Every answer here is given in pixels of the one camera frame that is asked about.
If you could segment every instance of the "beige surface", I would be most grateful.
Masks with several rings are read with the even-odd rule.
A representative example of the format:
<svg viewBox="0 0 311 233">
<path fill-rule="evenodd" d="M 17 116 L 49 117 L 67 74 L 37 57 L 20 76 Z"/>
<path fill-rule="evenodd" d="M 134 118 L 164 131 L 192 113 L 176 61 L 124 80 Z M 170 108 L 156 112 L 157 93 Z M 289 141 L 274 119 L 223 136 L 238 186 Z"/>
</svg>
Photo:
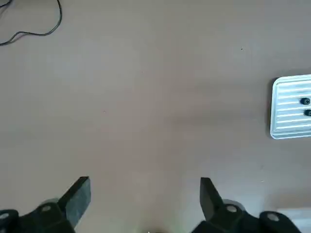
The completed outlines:
<svg viewBox="0 0 311 233">
<path fill-rule="evenodd" d="M 310 138 L 272 140 L 269 85 L 311 73 L 307 0 L 62 0 L 51 36 L 0 48 L 0 208 L 22 214 L 81 175 L 78 232 L 189 232 L 201 176 L 253 214 L 310 207 Z M 0 39 L 53 27 L 16 0 Z"/>
</svg>

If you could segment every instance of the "ribbed metal plate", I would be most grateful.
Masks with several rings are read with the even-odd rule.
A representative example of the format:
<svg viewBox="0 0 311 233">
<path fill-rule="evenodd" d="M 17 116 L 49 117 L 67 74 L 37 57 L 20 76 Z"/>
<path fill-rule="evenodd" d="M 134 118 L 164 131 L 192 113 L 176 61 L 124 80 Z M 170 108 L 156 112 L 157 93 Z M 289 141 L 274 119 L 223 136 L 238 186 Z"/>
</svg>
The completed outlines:
<svg viewBox="0 0 311 233">
<path fill-rule="evenodd" d="M 278 78 L 273 84 L 270 134 L 274 139 L 311 136 L 311 116 L 304 115 L 311 104 L 311 75 Z"/>
</svg>

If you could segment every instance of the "wire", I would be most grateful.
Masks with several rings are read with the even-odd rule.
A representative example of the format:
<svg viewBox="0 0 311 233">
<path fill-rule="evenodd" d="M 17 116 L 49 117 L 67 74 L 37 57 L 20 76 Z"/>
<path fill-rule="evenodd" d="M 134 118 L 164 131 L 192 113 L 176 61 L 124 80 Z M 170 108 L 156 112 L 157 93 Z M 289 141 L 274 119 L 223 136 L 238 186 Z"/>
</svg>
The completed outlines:
<svg viewBox="0 0 311 233">
<path fill-rule="evenodd" d="M 12 0 L 9 0 L 6 4 L 0 6 L 0 8 L 6 6 L 6 5 L 8 5 L 8 4 L 10 4 L 11 2 L 12 2 Z M 30 32 L 20 31 L 20 32 L 15 33 L 15 34 L 11 37 L 11 39 L 9 39 L 8 41 L 5 41 L 5 42 L 0 43 L 0 46 L 12 44 L 12 43 L 14 43 L 16 40 L 18 40 L 19 38 L 21 38 L 21 36 L 25 36 L 25 35 L 47 36 L 47 35 L 52 34 L 52 33 L 59 27 L 59 25 L 62 23 L 62 20 L 63 20 L 63 9 L 62 9 L 62 5 L 60 4 L 60 1 L 59 1 L 59 0 L 57 0 L 57 3 L 58 3 L 58 7 L 59 7 L 59 20 L 58 20 L 56 26 L 55 26 L 53 29 L 51 29 L 51 30 L 48 31 L 47 33 L 30 33 Z"/>
<path fill-rule="evenodd" d="M 3 4 L 3 5 L 1 5 L 0 8 L 5 7 L 5 6 L 7 6 L 7 5 L 10 5 L 12 1 L 13 1 L 13 0 L 8 0 L 8 2 L 5 3 L 5 4 Z"/>
</svg>

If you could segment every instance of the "screw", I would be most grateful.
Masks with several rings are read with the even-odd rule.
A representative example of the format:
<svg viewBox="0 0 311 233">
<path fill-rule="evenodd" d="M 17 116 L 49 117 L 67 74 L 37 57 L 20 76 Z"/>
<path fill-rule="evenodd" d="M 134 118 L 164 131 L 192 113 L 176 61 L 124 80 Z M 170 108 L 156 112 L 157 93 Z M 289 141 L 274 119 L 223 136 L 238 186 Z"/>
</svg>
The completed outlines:
<svg viewBox="0 0 311 233">
<path fill-rule="evenodd" d="M 276 216 L 276 214 L 273 214 L 273 213 L 269 213 L 267 216 L 268 216 L 268 219 L 274 222 L 278 222 L 280 220 L 278 216 Z"/>
<path fill-rule="evenodd" d="M 51 209 L 51 207 L 49 205 L 46 205 L 42 208 L 42 212 L 46 212 L 49 211 Z"/>
<path fill-rule="evenodd" d="M 228 210 L 229 212 L 232 212 L 232 213 L 235 213 L 235 212 L 238 211 L 237 208 L 236 208 L 235 206 L 233 206 L 233 205 L 227 206 L 227 210 Z"/>
<path fill-rule="evenodd" d="M 311 117 L 311 110 L 310 109 L 307 109 L 305 111 L 305 115 L 308 116 L 308 117 Z"/>
<path fill-rule="evenodd" d="M 308 104 L 310 104 L 310 99 L 309 98 L 302 98 L 300 100 L 300 103 L 303 105 L 308 105 Z"/>
<path fill-rule="evenodd" d="M 4 213 L 4 214 L 0 215 L 0 219 L 5 219 L 5 218 L 7 218 L 8 216 L 9 216 L 8 213 Z"/>
</svg>

